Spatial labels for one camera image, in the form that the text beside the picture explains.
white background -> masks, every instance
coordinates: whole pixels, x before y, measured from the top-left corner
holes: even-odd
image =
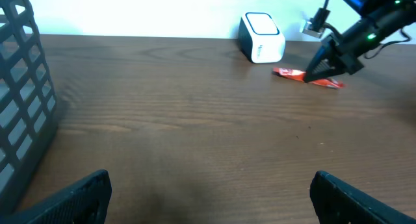
[[[287,40],[318,40],[299,33],[324,0],[31,0],[44,34],[235,38],[244,12],[269,13]],[[331,0],[328,22],[341,32],[359,16]],[[406,27],[416,37],[416,25]],[[394,34],[387,40],[401,40]]]

green led indicator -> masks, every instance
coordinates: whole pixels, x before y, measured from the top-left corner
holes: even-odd
[[[367,36],[367,39],[372,40],[376,37],[376,35],[374,33],[370,34]]]

red snack wrapper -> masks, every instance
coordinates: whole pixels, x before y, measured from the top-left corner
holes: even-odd
[[[292,80],[296,80],[300,82],[304,81],[304,76],[305,76],[304,71],[299,71],[295,69],[285,69],[285,68],[273,68],[273,73],[280,77],[285,77],[287,79],[292,79]],[[325,86],[329,88],[344,88],[345,87],[344,83],[338,82],[331,78],[319,79],[319,80],[311,81],[309,83],[317,84],[317,85]]]

black basket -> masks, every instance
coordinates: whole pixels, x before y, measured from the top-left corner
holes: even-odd
[[[56,131],[56,95],[29,0],[0,0],[0,215],[13,211]]]

wood grain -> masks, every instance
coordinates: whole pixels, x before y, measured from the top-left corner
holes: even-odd
[[[60,127],[21,203],[104,168],[107,223],[317,223],[319,169],[416,217],[414,45],[347,87],[270,74],[233,40],[42,35]],[[288,42],[304,69],[318,43]]]

